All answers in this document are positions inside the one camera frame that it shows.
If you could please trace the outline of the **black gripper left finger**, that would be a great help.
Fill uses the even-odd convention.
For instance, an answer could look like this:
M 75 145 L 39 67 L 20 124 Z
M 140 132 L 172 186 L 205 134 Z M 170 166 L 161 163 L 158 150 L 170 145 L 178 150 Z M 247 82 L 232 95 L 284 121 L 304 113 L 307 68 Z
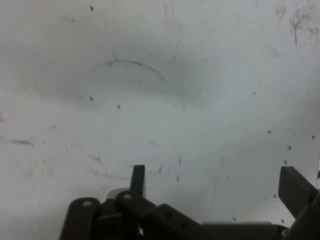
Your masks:
M 133 167 L 130 186 L 101 203 L 78 198 L 68 208 L 61 240 L 199 240 L 203 227 L 167 204 L 143 196 L 145 166 Z

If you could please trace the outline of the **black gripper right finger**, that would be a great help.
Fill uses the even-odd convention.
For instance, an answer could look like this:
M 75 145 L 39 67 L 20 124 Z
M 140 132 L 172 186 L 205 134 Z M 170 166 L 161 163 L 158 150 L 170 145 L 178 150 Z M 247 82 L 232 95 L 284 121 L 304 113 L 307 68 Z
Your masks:
M 285 240 L 320 238 L 320 191 L 292 166 L 280 169 L 278 197 L 295 221 L 284 235 Z

